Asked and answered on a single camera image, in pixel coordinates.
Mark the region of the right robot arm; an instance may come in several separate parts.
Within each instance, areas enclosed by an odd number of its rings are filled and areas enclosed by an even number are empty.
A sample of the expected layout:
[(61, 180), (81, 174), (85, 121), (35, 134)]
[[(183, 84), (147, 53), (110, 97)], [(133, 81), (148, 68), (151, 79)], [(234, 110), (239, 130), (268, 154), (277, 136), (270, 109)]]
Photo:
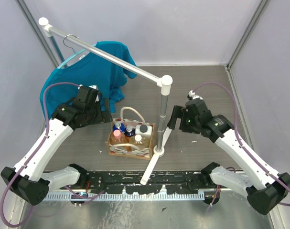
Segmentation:
[(227, 187), (244, 196), (250, 206), (262, 215), (268, 214), (287, 196), (290, 190), (290, 174), (279, 173), (261, 159), (247, 145), (234, 125), (223, 115), (212, 115), (204, 100), (189, 100), (185, 106), (174, 106), (167, 127), (185, 133), (201, 134), (223, 149), (243, 169), (246, 176), (229, 172), (212, 162), (201, 170), (202, 184), (207, 188), (215, 185)]

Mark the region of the white bottle grey cap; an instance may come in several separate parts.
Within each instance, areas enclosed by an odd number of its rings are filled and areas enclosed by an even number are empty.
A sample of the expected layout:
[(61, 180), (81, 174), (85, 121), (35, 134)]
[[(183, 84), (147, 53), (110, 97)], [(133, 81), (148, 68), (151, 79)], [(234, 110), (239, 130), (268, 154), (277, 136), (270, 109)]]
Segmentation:
[(151, 125), (136, 125), (135, 134), (141, 135), (146, 138), (150, 138), (152, 134), (152, 126)]

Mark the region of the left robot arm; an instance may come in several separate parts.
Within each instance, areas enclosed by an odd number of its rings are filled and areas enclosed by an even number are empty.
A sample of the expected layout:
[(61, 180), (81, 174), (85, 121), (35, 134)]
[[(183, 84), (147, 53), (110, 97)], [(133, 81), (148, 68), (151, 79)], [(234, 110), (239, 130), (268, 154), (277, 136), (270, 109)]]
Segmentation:
[(59, 104), (47, 122), (46, 129), (28, 153), (13, 168), (5, 167), (1, 177), (11, 192), (35, 206), (49, 192), (73, 185), (87, 185), (87, 171), (77, 164), (45, 173), (44, 170), (60, 145), (77, 128), (110, 123), (110, 108), (101, 109), (102, 93), (96, 85), (78, 86), (78, 93)]

